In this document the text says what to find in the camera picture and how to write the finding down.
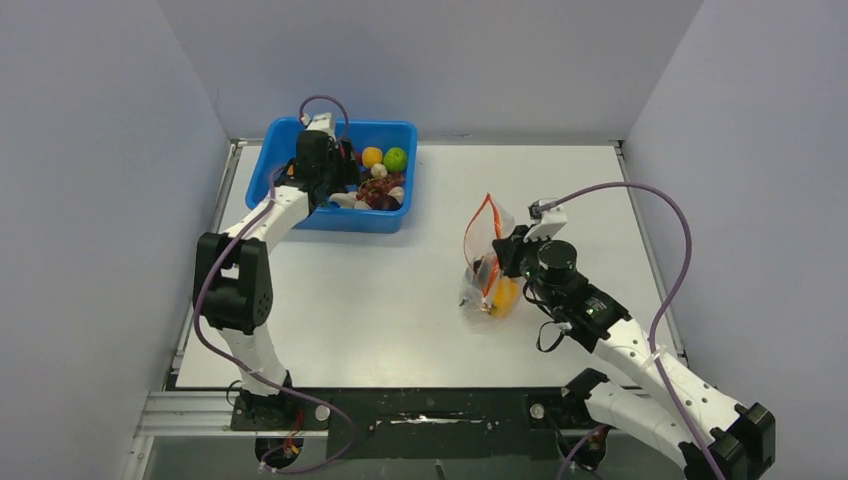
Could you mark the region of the clear zip top bag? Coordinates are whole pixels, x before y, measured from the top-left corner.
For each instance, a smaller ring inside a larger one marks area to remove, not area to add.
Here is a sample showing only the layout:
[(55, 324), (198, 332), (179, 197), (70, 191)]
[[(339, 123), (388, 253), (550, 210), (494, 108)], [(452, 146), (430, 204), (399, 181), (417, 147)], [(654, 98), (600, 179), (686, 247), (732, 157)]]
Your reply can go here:
[(463, 236), (466, 270), (459, 306), (467, 315), (508, 316), (518, 300), (519, 286), (502, 273), (494, 248), (513, 232), (514, 218), (488, 193), (468, 222)]

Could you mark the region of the yellow lemon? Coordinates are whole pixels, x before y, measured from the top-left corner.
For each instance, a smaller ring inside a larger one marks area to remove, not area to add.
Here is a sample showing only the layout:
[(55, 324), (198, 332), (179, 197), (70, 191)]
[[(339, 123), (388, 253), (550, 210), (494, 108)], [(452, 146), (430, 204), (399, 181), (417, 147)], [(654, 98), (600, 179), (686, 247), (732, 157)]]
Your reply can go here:
[(383, 151), (380, 148), (369, 146), (362, 150), (361, 162), (364, 168), (371, 169), (383, 161)]

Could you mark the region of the red grape bunch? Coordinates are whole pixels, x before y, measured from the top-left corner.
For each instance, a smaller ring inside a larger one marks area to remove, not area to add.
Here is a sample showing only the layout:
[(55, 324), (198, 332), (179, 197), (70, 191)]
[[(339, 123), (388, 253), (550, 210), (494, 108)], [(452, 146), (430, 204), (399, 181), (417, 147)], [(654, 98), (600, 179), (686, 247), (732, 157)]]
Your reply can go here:
[(358, 186), (356, 199), (374, 208), (380, 198), (386, 196), (394, 187), (403, 187), (405, 182), (406, 176), (403, 173), (389, 173), (383, 178), (369, 178)]

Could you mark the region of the yellow bumpy pepper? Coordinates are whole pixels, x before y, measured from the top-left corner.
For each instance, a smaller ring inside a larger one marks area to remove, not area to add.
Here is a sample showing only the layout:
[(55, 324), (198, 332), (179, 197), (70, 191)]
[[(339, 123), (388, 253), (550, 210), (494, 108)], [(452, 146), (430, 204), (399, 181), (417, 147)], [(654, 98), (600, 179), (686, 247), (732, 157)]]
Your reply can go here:
[(489, 314), (495, 318), (508, 316), (518, 301), (520, 287), (516, 280), (501, 277), (491, 291)]

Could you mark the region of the green custard apple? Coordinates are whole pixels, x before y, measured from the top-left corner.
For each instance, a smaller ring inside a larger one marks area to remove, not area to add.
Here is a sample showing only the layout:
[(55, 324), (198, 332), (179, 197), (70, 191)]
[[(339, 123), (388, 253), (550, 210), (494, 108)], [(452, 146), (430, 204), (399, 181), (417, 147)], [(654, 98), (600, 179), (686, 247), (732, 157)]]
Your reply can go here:
[(405, 150), (392, 147), (384, 152), (382, 164), (389, 173), (402, 173), (406, 170), (409, 159)]

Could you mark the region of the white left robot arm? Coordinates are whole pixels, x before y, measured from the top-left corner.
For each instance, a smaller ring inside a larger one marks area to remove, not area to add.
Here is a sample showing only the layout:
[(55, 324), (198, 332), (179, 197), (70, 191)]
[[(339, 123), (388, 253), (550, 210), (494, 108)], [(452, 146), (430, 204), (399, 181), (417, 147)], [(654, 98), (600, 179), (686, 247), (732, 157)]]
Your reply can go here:
[(279, 360), (268, 317), (274, 302), (269, 253), (333, 193), (359, 178), (350, 140), (302, 131), (294, 156), (270, 170), (267, 194), (245, 217), (196, 247), (192, 324), (198, 340), (240, 371), (241, 409), (289, 426), (305, 396)]

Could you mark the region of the white mushroom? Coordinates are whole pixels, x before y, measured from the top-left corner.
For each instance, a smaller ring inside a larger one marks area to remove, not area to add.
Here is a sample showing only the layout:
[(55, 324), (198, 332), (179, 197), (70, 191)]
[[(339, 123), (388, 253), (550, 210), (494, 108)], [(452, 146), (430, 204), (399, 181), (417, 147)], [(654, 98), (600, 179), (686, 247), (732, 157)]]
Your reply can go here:
[(333, 193), (328, 201), (341, 209), (371, 210), (371, 206), (360, 199), (357, 192)]

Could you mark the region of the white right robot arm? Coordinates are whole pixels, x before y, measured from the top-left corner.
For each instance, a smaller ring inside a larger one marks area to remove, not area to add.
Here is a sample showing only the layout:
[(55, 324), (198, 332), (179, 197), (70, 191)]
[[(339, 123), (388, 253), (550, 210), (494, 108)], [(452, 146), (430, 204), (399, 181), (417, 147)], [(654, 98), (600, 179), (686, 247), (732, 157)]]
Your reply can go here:
[(500, 270), (522, 278), (529, 300), (564, 336), (624, 373), (633, 395), (592, 368), (565, 387), (564, 417), (585, 427), (622, 430), (677, 464), (688, 479), (759, 479), (776, 459), (776, 419), (711, 386), (660, 345), (612, 296), (578, 272), (577, 251), (562, 240), (533, 238), (520, 225), (492, 246)]

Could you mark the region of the dark mangosteen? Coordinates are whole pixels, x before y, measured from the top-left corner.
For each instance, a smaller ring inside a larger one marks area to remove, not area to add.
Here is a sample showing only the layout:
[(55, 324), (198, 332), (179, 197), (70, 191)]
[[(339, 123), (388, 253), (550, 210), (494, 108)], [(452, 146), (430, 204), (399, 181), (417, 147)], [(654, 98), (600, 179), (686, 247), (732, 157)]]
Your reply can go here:
[(472, 264), (475, 280), (481, 288), (484, 288), (493, 276), (499, 272), (497, 258), (492, 255), (481, 256)]

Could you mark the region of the small white garlic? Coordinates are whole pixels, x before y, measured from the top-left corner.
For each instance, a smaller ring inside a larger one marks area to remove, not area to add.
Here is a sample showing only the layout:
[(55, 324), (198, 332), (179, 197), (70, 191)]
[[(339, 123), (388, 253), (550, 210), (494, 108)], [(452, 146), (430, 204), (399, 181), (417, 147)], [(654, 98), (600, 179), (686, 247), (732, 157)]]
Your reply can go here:
[(405, 189), (403, 187), (400, 187), (400, 186), (393, 187), (392, 189), (390, 189), (387, 192), (387, 194), (390, 197), (394, 198), (400, 205), (404, 204), (406, 193), (405, 193)]

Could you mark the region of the blue plastic bin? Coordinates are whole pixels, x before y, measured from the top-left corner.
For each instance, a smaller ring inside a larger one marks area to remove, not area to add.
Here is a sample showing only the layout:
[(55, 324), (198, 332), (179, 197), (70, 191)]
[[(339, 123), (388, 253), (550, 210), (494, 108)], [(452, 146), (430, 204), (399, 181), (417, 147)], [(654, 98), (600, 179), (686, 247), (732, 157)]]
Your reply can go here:
[[(245, 204), (252, 210), (268, 194), (271, 171), (286, 164), (295, 156), (296, 137), (303, 126), (295, 117), (281, 117), (271, 122), (264, 137), (261, 151), (245, 194)], [(336, 133), (352, 140), (359, 152), (365, 147), (386, 151), (398, 147), (407, 154), (405, 170), (405, 198), (403, 205), (394, 211), (367, 211), (322, 207), (296, 225), (301, 230), (341, 231), (391, 234), (400, 230), (403, 218), (412, 206), (415, 178), (417, 129), (406, 121), (358, 120), (337, 122)]]

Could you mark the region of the white garlic bulb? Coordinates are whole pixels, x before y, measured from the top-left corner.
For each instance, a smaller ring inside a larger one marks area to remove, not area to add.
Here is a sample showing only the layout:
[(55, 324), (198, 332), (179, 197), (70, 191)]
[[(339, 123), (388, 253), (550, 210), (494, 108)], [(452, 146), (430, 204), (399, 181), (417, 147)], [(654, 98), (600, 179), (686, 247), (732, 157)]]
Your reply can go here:
[(370, 174), (373, 179), (384, 179), (389, 172), (384, 164), (376, 163), (370, 168)]

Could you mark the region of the dark purple passion fruit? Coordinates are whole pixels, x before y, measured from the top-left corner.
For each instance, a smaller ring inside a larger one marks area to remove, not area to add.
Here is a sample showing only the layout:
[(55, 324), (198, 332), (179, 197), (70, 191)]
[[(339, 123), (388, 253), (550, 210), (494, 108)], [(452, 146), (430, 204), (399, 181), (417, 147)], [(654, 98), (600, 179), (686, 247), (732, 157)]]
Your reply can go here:
[(370, 206), (377, 211), (397, 211), (402, 207), (402, 204), (394, 196), (382, 195), (374, 199)]

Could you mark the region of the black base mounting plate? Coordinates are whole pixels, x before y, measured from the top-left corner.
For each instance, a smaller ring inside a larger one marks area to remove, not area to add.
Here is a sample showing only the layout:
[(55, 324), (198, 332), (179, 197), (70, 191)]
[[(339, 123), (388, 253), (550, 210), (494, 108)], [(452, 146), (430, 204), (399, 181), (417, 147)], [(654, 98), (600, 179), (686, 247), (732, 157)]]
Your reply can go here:
[(346, 414), (320, 414), (316, 404), (275, 404), (237, 396), (230, 427), (238, 432), (326, 435), (328, 451), (347, 442), (347, 459), (556, 460), (595, 427), (587, 410), (557, 387), (305, 388)]

